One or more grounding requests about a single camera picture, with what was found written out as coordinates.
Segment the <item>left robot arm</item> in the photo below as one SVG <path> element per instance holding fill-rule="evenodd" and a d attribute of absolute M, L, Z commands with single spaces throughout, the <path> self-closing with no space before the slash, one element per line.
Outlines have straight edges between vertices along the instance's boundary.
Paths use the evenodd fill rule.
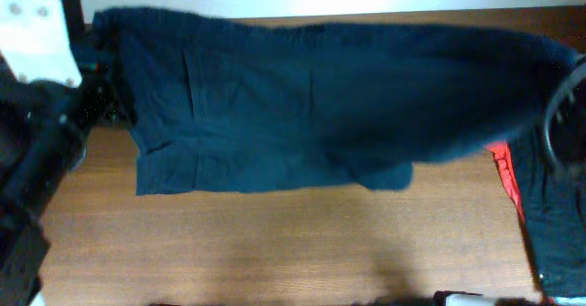
<path fill-rule="evenodd" d="M 1 0 L 1 302 L 41 302 L 49 251 L 39 218 L 86 156 L 96 126 L 129 127 L 111 44 L 81 0 Z"/>

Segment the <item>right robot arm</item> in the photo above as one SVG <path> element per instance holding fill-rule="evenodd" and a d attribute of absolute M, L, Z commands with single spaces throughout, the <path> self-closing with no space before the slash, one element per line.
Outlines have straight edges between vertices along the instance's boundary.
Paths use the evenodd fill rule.
<path fill-rule="evenodd" d="M 461 291 L 437 291 L 433 296 L 435 306 L 496 306 L 498 299 Z"/>

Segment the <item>dark teal shorts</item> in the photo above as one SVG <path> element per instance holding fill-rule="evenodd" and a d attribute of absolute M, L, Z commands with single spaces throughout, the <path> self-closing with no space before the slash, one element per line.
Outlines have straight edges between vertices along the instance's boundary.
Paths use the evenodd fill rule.
<path fill-rule="evenodd" d="M 92 21 L 121 72 L 140 195 L 402 190 L 536 123 L 577 53 L 442 25 L 254 27 L 152 7 Z"/>

